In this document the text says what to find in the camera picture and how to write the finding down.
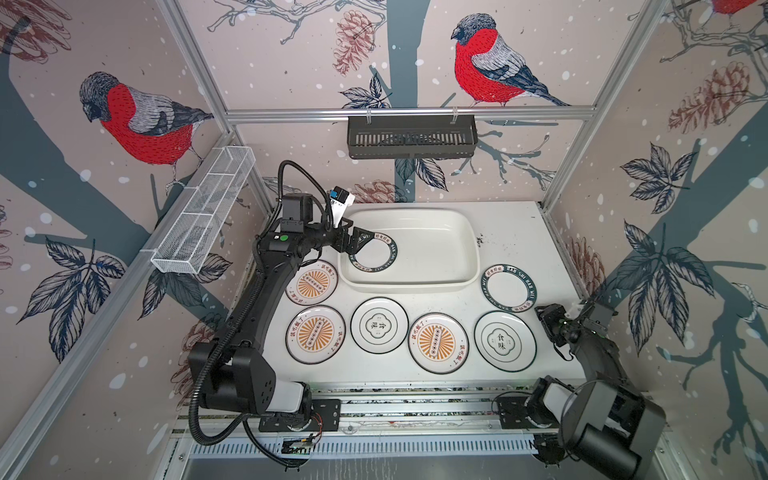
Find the bird head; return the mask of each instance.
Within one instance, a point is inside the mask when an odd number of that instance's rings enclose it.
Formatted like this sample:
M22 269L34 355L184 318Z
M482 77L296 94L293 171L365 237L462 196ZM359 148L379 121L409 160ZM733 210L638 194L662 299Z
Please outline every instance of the bird head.
M83 104L83 112L88 121L94 121L97 118L101 121L112 119L107 95L119 84L115 77L103 71L97 71L83 81L80 85L80 102Z
M484 28L496 29L496 22L493 17L487 13L473 13L462 18L456 25L451 38L461 45L467 45L472 36Z

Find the white wire mesh basket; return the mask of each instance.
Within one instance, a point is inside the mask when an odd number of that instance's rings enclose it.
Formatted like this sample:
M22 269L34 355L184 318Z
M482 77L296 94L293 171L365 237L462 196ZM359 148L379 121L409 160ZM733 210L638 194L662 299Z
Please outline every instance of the white wire mesh basket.
M163 273L199 273L256 163L249 147L224 147L174 222L152 263Z

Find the plate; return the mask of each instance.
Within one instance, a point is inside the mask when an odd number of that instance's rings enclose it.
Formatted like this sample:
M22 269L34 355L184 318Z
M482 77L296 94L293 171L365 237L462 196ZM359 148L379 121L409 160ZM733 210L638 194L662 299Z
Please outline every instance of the plate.
M397 243L384 233L375 232L373 240L369 241L356 255L350 255L349 261L356 269L363 272L375 273L386 270L397 258Z
M480 288L493 306L507 313L524 312L536 303L536 284L516 266L490 266L480 278Z
M408 314L395 300L377 296L357 307L349 329L361 349L392 352L408 335Z
M345 336L346 325L339 312L329 306L312 306L288 324L286 347L297 362L312 365L336 354Z
M536 338L528 325L507 312L489 312L475 325L475 345L499 370L520 372L536 358Z
M464 365L469 341L464 327L455 319L444 313L427 313L411 326L408 348L424 370L446 374Z
M339 284L339 274L325 260L299 268L286 287L286 295L299 305L317 305L333 294Z

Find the black metal shelf basket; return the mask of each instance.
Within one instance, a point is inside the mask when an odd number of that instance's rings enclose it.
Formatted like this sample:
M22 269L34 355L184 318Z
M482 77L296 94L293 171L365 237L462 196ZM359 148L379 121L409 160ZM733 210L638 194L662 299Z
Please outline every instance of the black metal shelf basket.
M400 115L350 117L349 157L467 158L475 154L478 131L474 115Z

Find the white basin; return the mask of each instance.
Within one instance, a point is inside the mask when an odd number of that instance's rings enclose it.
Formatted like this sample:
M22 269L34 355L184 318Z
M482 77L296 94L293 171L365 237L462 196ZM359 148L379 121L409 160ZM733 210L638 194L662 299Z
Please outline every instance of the white basin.
M480 252L467 218L453 210L394 208L349 216L356 227L384 233L397 243L397 258L380 272L356 268L339 255L339 274L353 289L372 293L450 292L480 275ZM371 240L357 255L365 266L383 264L389 248Z

